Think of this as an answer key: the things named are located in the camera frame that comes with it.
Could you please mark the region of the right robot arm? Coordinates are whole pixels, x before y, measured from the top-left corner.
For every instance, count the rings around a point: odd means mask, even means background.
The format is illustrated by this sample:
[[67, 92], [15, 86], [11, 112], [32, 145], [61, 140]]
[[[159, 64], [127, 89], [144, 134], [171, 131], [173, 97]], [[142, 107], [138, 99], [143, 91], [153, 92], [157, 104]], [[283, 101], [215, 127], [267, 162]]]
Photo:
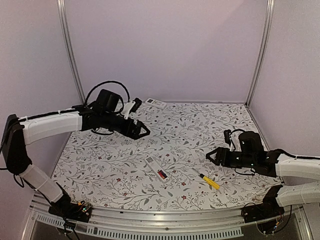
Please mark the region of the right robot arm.
[[266, 151], [261, 137], [253, 131], [241, 130], [236, 150], [232, 140], [232, 130], [223, 132], [228, 147], [218, 147], [205, 157], [217, 166], [231, 169], [249, 168], [262, 176], [297, 177], [312, 179], [310, 183], [299, 185], [275, 185], [269, 189], [259, 206], [262, 218], [269, 218], [278, 207], [296, 204], [311, 204], [320, 201], [320, 159], [316, 156], [300, 156], [283, 149]]

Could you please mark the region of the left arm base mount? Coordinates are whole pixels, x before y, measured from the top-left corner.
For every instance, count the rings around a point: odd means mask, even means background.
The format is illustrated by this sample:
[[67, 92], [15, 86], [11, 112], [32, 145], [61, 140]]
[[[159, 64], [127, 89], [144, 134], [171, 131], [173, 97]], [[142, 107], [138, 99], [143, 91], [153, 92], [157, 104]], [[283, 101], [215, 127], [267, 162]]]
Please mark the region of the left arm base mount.
[[72, 202], [71, 197], [66, 191], [62, 191], [62, 197], [57, 202], [51, 202], [48, 210], [49, 214], [88, 223], [92, 214], [92, 204], [85, 202]]

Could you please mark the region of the white battery cover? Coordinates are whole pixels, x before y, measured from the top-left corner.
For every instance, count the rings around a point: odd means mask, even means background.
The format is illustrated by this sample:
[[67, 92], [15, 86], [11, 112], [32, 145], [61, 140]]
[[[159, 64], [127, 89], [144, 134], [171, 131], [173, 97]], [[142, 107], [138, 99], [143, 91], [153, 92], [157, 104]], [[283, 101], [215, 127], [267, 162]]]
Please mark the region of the white battery cover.
[[194, 159], [195, 161], [198, 161], [198, 160], [199, 160], [199, 156], [198, 156], [197, 152], [196, 152], [194, 149], [191, 149], [191, 150], [190, 150], [190, 153], [191, 153], [191, 155], [192, 155], [192, 157], [193, 157], [193, 159]]

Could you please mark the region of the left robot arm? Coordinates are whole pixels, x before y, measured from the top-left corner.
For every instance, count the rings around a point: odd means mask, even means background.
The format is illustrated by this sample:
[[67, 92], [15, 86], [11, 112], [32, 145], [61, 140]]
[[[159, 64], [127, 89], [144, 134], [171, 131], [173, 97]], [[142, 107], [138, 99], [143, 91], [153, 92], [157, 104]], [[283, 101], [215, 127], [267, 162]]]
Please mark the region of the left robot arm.
[[46, 173], [33, 165], [26, 147], [55, 135], [97, 129], [117, 132], [133, 140], [148, 136], [150, 130], [141, 121], [129, 117], [130, 113], [136, 112], [141, 106], [141, 100], [135, 98], [122, 103], [121, 108], [116, 110], [119, 102], [123, 102], [119, 94], [102, 89], [97, 99], [90, 104], [30, 117], [10, 115], [0, 147], [5, 170], [26, 181], [50, 203], [55, 203], [55, 209], [63, 217], [70, 217], [75, 210], [74, 205], [68, 201], [68, 194]]

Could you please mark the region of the white air conditioner remote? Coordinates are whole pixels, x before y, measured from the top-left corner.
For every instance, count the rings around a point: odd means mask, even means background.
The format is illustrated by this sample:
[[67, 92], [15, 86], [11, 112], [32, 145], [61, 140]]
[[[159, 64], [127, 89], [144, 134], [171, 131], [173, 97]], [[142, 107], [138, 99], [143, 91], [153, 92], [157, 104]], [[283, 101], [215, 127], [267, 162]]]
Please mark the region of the white air conditioner remote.
[[[158, 177], [158, 179], [160, 181], [162, 181], [163, 183], [166, 183], [169, 181], [169, 175], [168, 173], [158, 164], [158, 162], [152, 157], [152, 156], [148, 156], [144, 159], [145, 163], [147, 164], [147, 166], [153, 171], [153, 173], [156, 175], [156, 177]], [[158, 175], [158, 171], [162, 170], [163, 172], [165, 172], [165, 174], [167, 175], [166, 179], [162, 179], [159, 175]]]

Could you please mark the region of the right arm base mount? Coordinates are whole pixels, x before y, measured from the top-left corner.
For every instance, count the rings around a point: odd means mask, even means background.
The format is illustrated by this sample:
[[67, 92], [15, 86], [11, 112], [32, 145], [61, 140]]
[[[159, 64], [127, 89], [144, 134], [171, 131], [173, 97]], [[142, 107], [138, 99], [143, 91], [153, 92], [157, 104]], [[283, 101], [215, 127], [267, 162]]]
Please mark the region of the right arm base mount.
[[271, 187], [266, 195], [264, 196], [262, 203], [255, 204], [254, 202], [247, 203], [241, 209], [241, 216], [245, 223], [251, 223], [255, 221], [265, 220], [268, 218], [280, 216], [280, 220], [276, 220], [273, 226], [269, 225], [270, 228], [266, 229], [267, 223], [262, 223], [258, 230], [264, 235], [274, 235], [275, 233], [281, 232], [289, 223], [292, 216], [292, 206], [290, 206], [290, 212], [286, 223], [279, 228], [279, 225], [283, 221], [285, 215], [284, 207], [281, 207], [276, 201], [276, 197], [279, 195], [278, 192], [284, 185], [275, 185]]

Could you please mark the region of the yellow handled screwdriver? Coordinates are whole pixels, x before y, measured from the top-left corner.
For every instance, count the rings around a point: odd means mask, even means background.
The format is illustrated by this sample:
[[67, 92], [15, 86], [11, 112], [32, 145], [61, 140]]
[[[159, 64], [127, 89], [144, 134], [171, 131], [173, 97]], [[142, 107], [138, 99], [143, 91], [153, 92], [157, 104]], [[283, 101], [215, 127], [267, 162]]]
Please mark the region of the yellow handled screwdriver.
[[210, 179], [206, 175], [198, 172], [195, 168], [192, 168], [192, 170], [195, 171], [199, 175], [199, 177], [202, 178], [208, 185], [210, 185], [211, 187], [213, 187], [216, 190], [220, 189], [220, 186], [216, 182], [214, 182], [212, 179]]

